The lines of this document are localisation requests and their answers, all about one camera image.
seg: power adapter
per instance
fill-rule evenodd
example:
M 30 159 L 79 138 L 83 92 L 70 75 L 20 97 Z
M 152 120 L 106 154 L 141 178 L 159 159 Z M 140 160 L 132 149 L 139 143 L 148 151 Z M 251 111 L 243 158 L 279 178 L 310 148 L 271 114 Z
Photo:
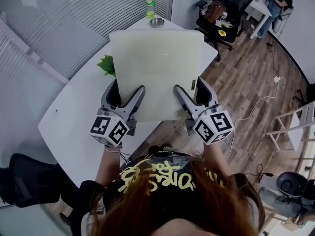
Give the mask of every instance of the power adapter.
M 278 83 L 278 82 L 280 81 L 280 79 L 281 79 L 281 78 L 280 78 L 279 76 L 276 76 L 276 77 L 274 78 L 274 82 L 275 82 L 275 83 Z
M 273 176 L 274 176 L 272 173 L 265 173 L 265 174 L 266 174 L 266 176 L 268 176 L 268 177 L 273 177 Z

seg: white cutting board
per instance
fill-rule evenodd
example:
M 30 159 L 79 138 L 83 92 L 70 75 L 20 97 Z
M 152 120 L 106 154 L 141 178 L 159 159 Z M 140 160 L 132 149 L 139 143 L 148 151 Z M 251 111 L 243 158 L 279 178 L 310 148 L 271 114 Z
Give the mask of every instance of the white cutting board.
M 193 98 L 204 35 L 193 30 L 119 30 L 110 42 L 123 104 L 141 85 L 145 97 L 138 122 L 180 119 L 185 114 L 173 93 L 176 84 Z

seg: white cable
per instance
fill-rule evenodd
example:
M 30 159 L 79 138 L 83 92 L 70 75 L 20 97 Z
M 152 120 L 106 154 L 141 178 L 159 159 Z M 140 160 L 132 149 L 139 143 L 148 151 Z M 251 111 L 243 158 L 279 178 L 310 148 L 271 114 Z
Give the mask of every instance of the white cable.
M 276 89 L 276 95 L 275 95 L 274 97 L 272 97 L 272 96 L 265 96 L 265 97 L 260 98 L 260 99 L 257 101 L 257 103 L 255 104 L 255 106 L 252 108 L 252 111 L 251 111 L 250 115 L 249 115 L 247 118 L 244 118 L 244 119 L 237 119 L 237 120 L 234 122 L 234 133 L 233 133 L 233 139 L 232 139 L 232 143 L 231 143 L 231 148 L 230 148 L 230 152 L 228 153 L 228 155 L 226 156 L 225 159 L 227 159 L 227 158 L 229 157 L 229 155 L 231 154 L 231 152 L 232 152 L 232 147 L 233 147 L 233 142 L 234 142 L 234 137 L 235 137 L 236 123 L 237 123 L 239 120 L 248 120 L 248 119 L 252 116 L 252 113 L 253 113 L 255 107 L 257 106 L 257 104 L 260 102 L 260 100 L 265 99 L 265 98 L 270 98 L 270 99 L 276 98 L 277 93 L 278 93 L 279 85 L 280 85 L 280 82 L 278 81 L 278 86 L 277 86 L 277 89 Z

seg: yellow flower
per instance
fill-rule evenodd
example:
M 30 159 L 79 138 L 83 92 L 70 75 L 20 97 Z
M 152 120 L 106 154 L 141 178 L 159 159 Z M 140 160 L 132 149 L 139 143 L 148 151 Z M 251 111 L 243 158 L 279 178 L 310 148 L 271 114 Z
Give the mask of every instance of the yellow flower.
M 220 34 L 220 36 L 222 36 L 222 37 L 225 37 L 225 36 L 226 36 L 226 32 L 223 31 L 223 30 L 219 30 L 219 34 Z

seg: green leaf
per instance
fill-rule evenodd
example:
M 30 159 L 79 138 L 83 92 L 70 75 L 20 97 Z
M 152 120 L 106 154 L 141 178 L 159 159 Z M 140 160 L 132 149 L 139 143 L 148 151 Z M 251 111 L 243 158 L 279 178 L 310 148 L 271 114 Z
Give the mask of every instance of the green leaf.
M 105 71 L 105 75 L 111 74 L 116 77 L 113 57 L 105 55 L 105 58 L 100 60 L 101 62 L 98 63 L 97 66 L 99 66 Z

